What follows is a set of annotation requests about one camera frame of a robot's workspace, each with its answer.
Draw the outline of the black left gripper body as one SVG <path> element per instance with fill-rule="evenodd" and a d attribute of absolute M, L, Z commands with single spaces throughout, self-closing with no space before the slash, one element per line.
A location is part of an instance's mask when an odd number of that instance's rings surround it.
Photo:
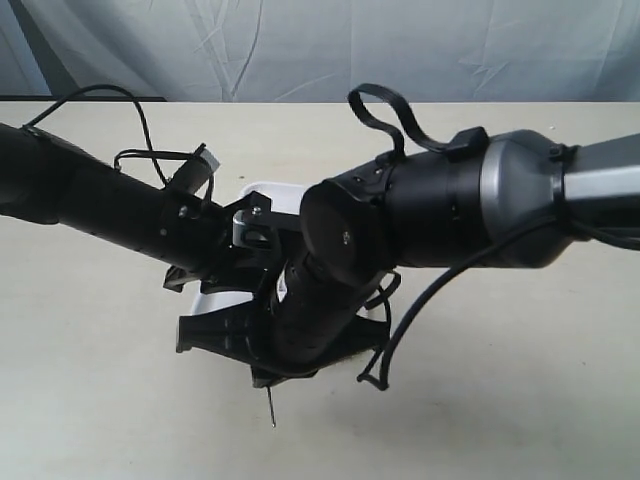
<path fill-rule="evenodd" d="M 271 200 L 258 192 L 225 207 L 207 201 L 195 217 L 183 205 L 167 236 L 176 257 L 166 260 L 170 268 L 163 287 L 180 293 L 186 284 L 199 281 L 202 293 L 257 291 L 264 261 L 257 251 L 234 243 L 233 220 L 238 212 L 260 219 L 270 210 Z"/>

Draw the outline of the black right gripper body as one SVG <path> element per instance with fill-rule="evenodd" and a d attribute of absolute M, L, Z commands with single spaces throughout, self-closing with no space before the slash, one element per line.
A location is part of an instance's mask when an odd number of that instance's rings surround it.
<path fill-rule="evenodd" d="M 356 314 L 366 315 L 361 306 L 386 275 L 383 270 L 351 285 L 333 278 L 310 254 L 288 262 L 281 276 L 286 292 L 270 300 L 273 369 L 252 367 L 253 386 L 272 388 L 324 369 L 321 356 Z"/>

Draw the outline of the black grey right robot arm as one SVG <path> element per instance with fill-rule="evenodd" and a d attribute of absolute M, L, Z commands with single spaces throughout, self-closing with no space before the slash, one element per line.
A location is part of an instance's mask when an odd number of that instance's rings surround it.
<path fill-rule="evenodd" d="M 639 138 L 567 146 L 530 130 L 464 132 L 326 179 L 295 213 L 252 193 L 232 219 L 252 264 L 214 289 L 249 297 L 181 317 L 177 351 L 247 364 L 257 388 L 371 351 L 361 379 L 385 390 L 413 320 L 466 270 L 542 268 L 575 241 L 637 249 Z"/>

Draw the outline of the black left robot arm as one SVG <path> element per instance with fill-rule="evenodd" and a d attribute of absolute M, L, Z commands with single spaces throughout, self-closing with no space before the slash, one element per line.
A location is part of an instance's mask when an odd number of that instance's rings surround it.
<path fill-rule="evenodd" d="M 200 280 L 204 293 L 256 291 L 264 267 L 233 244 L 232 219 L 245 202 L 223 207 L 197 197 L 215 170 L 205 147 L 181 159 L 168 185 L 156 188 L 48 132 L 2 125 L 1 213 L 159 260 L 170 267 L 169 290 Z"/>

